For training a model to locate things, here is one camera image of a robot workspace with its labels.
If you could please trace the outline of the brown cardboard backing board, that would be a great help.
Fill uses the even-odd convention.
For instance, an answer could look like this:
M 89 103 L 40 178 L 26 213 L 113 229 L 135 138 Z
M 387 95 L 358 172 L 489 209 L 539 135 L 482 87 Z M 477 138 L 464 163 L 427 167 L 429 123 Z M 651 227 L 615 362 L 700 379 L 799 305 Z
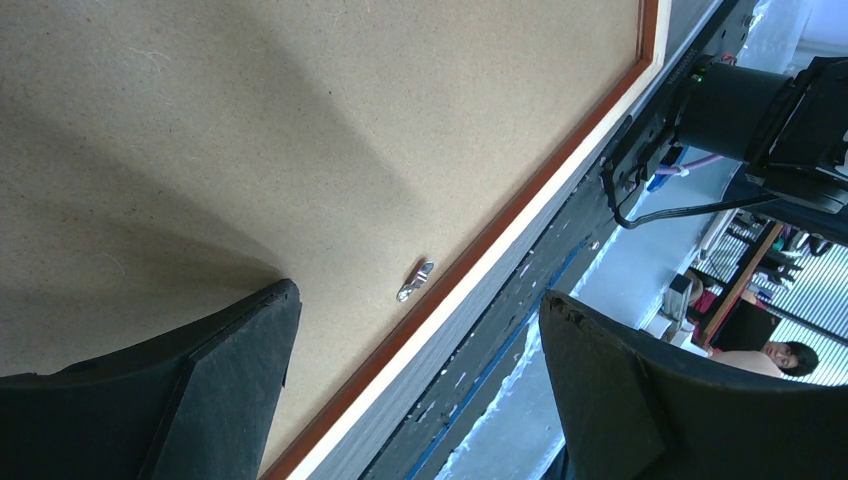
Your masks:
M 5 1 L 1 371 L 279 278 L 269 466 L 635 58 L 638 1 Z

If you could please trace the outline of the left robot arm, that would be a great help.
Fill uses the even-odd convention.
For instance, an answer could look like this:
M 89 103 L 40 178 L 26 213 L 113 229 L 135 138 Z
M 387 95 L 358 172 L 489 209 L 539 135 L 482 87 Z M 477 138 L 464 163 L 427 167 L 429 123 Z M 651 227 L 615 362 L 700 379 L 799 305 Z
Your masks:
M 713 63 L 682 80 L 663 140 L 748 162 L 761 202 L 838 210 L 847 61 L 797 77 Z M 302 310 L 277 281 L 55 374 L 1 381 L 5 479 L 252 479 Z M 671 347 L 556 292 L 540 330 L 580 479 L 832 479 L 847 474 L 847 390 L 756 375 Z

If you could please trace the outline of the orange wooden picture frame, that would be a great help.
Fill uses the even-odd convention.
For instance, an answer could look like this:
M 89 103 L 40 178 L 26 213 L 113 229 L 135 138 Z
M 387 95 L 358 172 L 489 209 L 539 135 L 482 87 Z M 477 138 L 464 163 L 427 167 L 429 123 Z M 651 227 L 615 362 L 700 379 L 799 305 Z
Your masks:
M 443 333 L 460 315 L 477 320 L 513 272 L 503 263 L 539 215 L 569 185 L 649 90 L 665 64 L 672 4 L 643 1 L 637 59 L 586 119 L 340 388 L 266 473 L 308 479 L 352 453 L 360 473 L 453 351 Z

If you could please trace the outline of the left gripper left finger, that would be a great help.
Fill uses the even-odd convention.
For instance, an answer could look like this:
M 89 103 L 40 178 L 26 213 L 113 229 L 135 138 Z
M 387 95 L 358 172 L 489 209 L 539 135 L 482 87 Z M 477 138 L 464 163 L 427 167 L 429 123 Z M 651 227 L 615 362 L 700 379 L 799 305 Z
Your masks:
M 254 479 L 302 309 L 277 281 L 50 375 L 1 380 L 5 479 Z

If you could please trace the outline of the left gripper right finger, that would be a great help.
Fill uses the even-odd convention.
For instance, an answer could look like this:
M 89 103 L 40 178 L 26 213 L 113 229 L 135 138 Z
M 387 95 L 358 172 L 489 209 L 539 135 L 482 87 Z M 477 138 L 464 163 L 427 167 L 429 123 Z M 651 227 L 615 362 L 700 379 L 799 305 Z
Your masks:
M 703 358 L 549 291 L 539 328 L 580 479 L 843 479 L 847 390 Z

